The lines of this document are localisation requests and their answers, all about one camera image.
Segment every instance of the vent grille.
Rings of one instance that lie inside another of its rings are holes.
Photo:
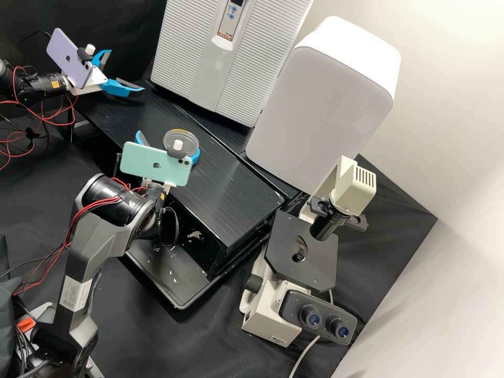
[[[359,166],[355,169],[355,179],[360,183],[374,188],[376,175],[373,172],[360,168]]]
[[[151,79],[188,97],[210,33],[218,0],[169,0]]]
[[[257,0],[216,111],[254,126],[311,0]]]

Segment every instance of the black platform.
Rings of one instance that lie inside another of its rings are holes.
[[[161,149],[169,129],[186,129],[198,137],[201,156],[189,182],[172,188],[168,200],[181,225],[177,245],[155,253],[145,241],[128,252],[135,265],[182,309],[260,245],[275,210],[300,191],[244,157],[250,129],[143,85],[143,95],[132,100],[103,93],[83,96],[78,110],[119,147],[133,141],[137,130]]]

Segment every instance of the white knob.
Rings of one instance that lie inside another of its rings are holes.
[[[175,142],[173,142],[173,149],[176,151],[181,151],[183,145],[184,143],[180,139],[175,139]]]
[[[96,50],[96,47],[94,47],[92,44],[88,44],[84,51],[86,52],[86,54],[93,55],[95,53],[94,52],[95,50]]]

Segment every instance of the lavender smartphone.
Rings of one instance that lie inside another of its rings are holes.
[[[77,55],[77,46],[60,28],[54,29],[46,52],[74,86],[84,88],[93,71],[93,65],[88,61],[82,64]]]

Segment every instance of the white cable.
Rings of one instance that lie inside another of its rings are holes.
[[[332,291],[328,290],[328,292],[329,292],[329,302],[331,304],[333,304]],[[320,336],[315,336],[315,338],[301,352],[301,354],[298,357],[298,360],[296,361],[296,363],[294,364],[292,370],[290,371],[289,378],[293,378],[294,377],[294,374],[296,373],[296,370],[298,369],[298,366],[301,363],[301,360],[303,359],[303,357],[305,356],[305,354],[308,353],[308,351],[310,350],[310,348],[315,345],[315,343],[319,340],[319,338],[320,338]]]

